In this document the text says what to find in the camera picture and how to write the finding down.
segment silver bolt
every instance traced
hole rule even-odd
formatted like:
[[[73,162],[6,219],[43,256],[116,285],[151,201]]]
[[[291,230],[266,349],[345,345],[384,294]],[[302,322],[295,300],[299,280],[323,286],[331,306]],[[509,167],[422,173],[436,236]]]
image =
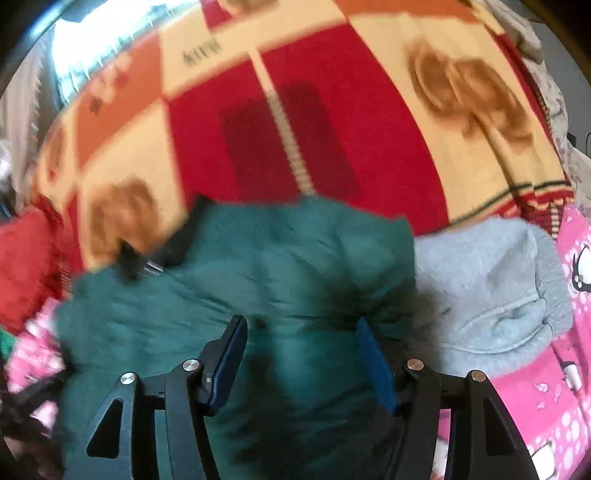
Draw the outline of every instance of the silver bolt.
[[[127,374],[123,374],[121,375],[121,383],[123,383],[123,385],[130,385],[133,382],[135,382],[135,379],[137,377],[135,376],[135,374],[133,373],[127,373]]]
[[[477,382],[484,382],[484,380],[486,380],[486,375],[484,374],[484,372],[481,372],[480,370],[472,370],[472,379],[477,381]]]
[[[192,358],[183,363],[183,370],[187,372],[192,372],[193,370],[198,369],[199,365],[199,360],[195,360],[194,358]]]
[[[414,371],[418,372],[419,370],[422,370],[423,368],[425,368],[425,364],[417,358],[411,358],[407,362],[407,367],[409,367],[410,370],[414,370]]]

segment pink bedsheet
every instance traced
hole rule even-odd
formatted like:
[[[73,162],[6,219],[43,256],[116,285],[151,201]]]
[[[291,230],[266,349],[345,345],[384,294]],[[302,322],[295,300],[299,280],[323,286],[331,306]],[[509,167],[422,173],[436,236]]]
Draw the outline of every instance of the pink bedsheet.
[[[573,328],[531,364],[493,380],[540,480],[569,478],[591,442],[591,227],[572,205],[564,210],[556,247],[572,299]],[[439,432],[448,439],[448,413],[441,415]],[[444,448],[441,442],[438,450]],[[444,457],[436,456],[434,476],[443,474]]]

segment red cloth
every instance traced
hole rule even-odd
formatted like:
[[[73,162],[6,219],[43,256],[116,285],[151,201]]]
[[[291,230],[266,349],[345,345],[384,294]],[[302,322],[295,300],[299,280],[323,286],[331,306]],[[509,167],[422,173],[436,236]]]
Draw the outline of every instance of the red cloth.
[[[0,227],[0,324],[18,334],[49,297],[62,299],[68,278],[61,216],[45,199]]]

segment green cloth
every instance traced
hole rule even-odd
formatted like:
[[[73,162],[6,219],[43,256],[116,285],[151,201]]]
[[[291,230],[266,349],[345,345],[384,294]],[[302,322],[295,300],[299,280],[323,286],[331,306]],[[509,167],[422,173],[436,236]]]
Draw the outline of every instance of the green cloth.
[[[12,354],[14,342],[16,338],[14,335],[8,333],[6,330],[0,328],[0,351],[2,352],[2,359],[6,362]]]
[[[71,453],[119,375],[170,371],[239,313],[246,352],[227,406],[207,421],[222,479],[350,478],[370,455],[375,414],[356,322],[387,335],[408,320],[413,292],[405,220],[321,199],[216,205],[182,267],[137,283],[112,268],[86,275],[57,310],[79,373],[57,438]]]

